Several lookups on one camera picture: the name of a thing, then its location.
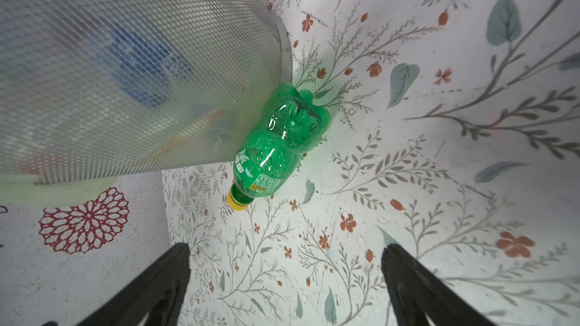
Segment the green bottle yellow cap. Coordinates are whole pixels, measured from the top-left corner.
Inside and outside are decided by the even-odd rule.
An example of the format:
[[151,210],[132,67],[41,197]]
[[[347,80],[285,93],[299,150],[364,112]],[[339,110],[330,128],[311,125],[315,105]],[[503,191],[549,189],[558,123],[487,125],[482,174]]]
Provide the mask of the green bottle yellow cap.
[[314,105],[311,91],[279,86],[234,157],[228,205],[243,211],[255,199],[276,193],[303,155],[322,140],[330,122],[329,110]]

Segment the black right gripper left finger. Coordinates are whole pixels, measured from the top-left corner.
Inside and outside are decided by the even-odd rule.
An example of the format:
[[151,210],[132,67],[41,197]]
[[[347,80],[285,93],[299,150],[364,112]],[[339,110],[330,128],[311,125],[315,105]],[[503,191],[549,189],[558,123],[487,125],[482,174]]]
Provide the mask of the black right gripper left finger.
[[173,245],[81,325],[176,325],[190,281],[190,248]]

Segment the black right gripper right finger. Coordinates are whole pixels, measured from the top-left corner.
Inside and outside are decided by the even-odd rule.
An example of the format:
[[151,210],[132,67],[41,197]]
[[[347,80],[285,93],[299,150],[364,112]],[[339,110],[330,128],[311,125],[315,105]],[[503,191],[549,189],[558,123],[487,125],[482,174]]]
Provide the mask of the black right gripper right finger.
[[398,325],[493,326],[398,244],[384,249],[382,273]]

